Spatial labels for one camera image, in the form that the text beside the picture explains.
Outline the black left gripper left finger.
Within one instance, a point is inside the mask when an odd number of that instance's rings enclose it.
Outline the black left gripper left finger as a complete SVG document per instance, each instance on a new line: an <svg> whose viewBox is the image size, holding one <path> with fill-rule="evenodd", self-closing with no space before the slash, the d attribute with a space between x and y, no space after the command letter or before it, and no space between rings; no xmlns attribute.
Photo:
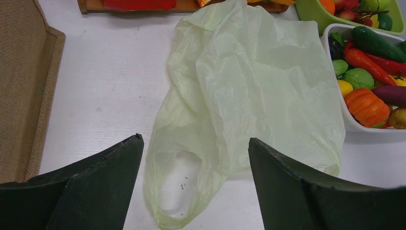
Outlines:
<svg viewBox="0 0 406 230"><path fill-rule="evenodd" d="M24 183L1 184L1 229L121 230L143 148L135 134Z"/></svg>

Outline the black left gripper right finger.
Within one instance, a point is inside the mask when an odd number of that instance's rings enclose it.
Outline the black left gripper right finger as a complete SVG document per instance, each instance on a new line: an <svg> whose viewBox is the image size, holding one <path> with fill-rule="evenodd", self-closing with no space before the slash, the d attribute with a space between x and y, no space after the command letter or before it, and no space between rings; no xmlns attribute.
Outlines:
<svg viewBox="0 0 406 230"><path fill-rule="evenodd" d="M406 189L346 181L290 158L258 138L249 161L267 230L403 230Z"/></svg>

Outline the pale green plastic grocery bag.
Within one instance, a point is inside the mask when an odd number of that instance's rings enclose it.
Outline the pale green plastic grocery bag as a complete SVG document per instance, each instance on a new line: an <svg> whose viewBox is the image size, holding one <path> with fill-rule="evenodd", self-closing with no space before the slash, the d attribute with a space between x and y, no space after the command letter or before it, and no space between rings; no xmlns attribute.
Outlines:
<svg viewBox="0 0 406 230"><path fill-rule="evenodd" d="M155 118L144 179L160 229L182 229L230 174L249 170L251 138L339 174L341 93L315 22L278 19L244 0L212 4L177 23L167 66L171 86ZM201 167L187 215L175 218L161 209L160 190L182 151Z"/></svg>

